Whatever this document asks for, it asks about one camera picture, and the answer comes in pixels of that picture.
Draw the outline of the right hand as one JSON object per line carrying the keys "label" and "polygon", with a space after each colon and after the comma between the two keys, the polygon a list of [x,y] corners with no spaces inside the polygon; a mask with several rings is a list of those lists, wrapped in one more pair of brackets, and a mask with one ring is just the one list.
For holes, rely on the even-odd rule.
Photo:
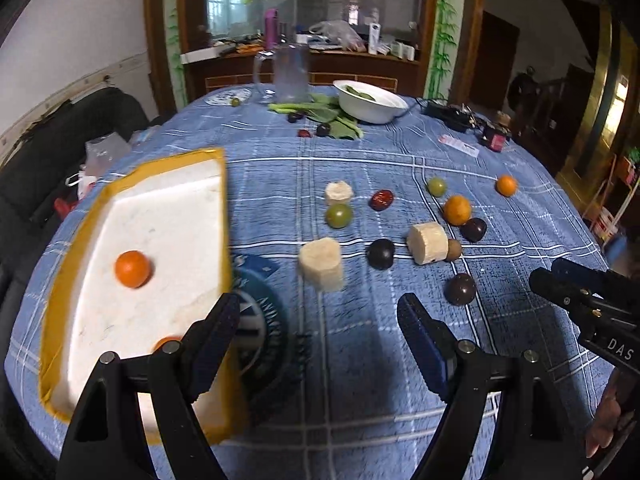
{"label": "right hand", "polygon": [[604,389],[596,414],[585,434],[586,457],[590,458],[600,448],[607,448],[614,431],[623,417],[623,405],[631,397],[638,379],[616,368]]}

